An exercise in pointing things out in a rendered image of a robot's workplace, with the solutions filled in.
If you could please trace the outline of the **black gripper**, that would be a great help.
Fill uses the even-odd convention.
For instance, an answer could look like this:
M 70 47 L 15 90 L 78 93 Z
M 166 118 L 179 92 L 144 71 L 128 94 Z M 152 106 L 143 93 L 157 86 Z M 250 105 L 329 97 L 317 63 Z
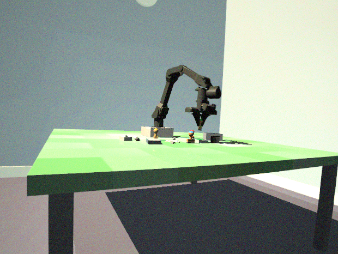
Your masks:
M 199 126 L 200 124 L 200 117 L 201 117 L 201 119 L 203 120 L 203 123 L 201 124 L 201 126 L 203 126 L 207 117 L 209 117 L 210 114 L 217 115 L 217 110 L 212 110 L 212 112 L 210 112 L 210 111 L 205 111 L 204 109 L 200 108 L 201 103 L 209 102 L 208 99 L 197 98 L 196 102 L 197 102 L 197 107 L 186 107 L 185 112 L 193 112 L 192 114 L 195 118 L 197 126 Z

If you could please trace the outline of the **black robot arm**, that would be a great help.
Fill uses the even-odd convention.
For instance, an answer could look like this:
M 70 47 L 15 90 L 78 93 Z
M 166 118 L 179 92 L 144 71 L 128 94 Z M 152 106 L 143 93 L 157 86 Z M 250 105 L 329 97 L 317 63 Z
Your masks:
M 190 76 L 194 79 L 194 81 L 202 87 L 197 87 L 195 90 L 198 91 L 197 98 L 210 98 L 210 99 L 218 99 L 221 97 L 221 90 L 219 86 L 212 86 L 210 83 L 210 79 L 204 76 L 201 76 L 194 71 L 190 70 L 184 65 L 180 65 L 171 69 L 168 69 L 166 72 L 166 85 L 164 88 L 164 92 L 161 97 L 160 103 L 156 106 L 155 111 L 152 114 L 152 118 L 154 118 L 154 126 L 156 128 L 164 128 L 163 119 L 166 118 L 168 114 L 169 108 L 167 107 L 168 100 L 170 98 L 170 94 L 173 88 L 174 83 L 177 81 L 179 76 L 183 74 Z M 210 111 L 216 109 L 216 104 L 209 104 L 208 103 L 201 103 L 200 108 L 204 109 L 205 111 Z

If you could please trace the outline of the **beige stamp pad tin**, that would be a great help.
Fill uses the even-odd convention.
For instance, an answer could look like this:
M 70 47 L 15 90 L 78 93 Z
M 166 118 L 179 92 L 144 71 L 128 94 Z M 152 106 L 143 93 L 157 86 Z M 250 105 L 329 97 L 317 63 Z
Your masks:
M 161 144 L 161 140 L 159 140 L 158 138 L 147 138 L 146 142 L 148 144 Z

